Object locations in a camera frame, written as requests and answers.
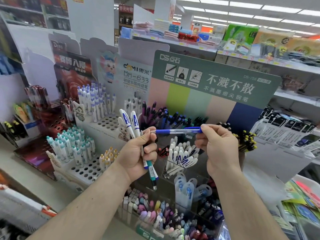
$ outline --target green package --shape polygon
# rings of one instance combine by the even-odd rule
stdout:
[[[258,30],[259,27],[229,24],[223,40],[228,41],[229,39],[235,39],[246,42],[247,44],[252,44]]]

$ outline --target ds logo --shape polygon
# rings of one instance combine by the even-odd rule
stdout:
[[[164,55],[164,54],[160,54],[160,60],[165,60],[165,61],[170,61],[173,63],[180,64],[180,58],[173,57],[173,56],[170,57],[170,56]]]

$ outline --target forearm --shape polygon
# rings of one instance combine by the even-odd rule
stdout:
[[[278,223],[238,169],[214,177],[233,240],[288,240]]]
[[[101,239],[129,184],[125,170],[113,163],[95,183],[28,239]]]

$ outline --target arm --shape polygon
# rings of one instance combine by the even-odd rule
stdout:
[[[288,240],[243,175],[236,137],[218,125],[201,129],[195,144],[208,153],[207,170],[216,183],[231,239]]]
[[[157,136],[150,134],[150,129],[130,140],[96,182],[28,240],[101,239],[129,185],[147,172],[141,160],[141,146],[151,142],[144,148],[143,158],[153,162],[157,159],[157,145],[153,143]]]

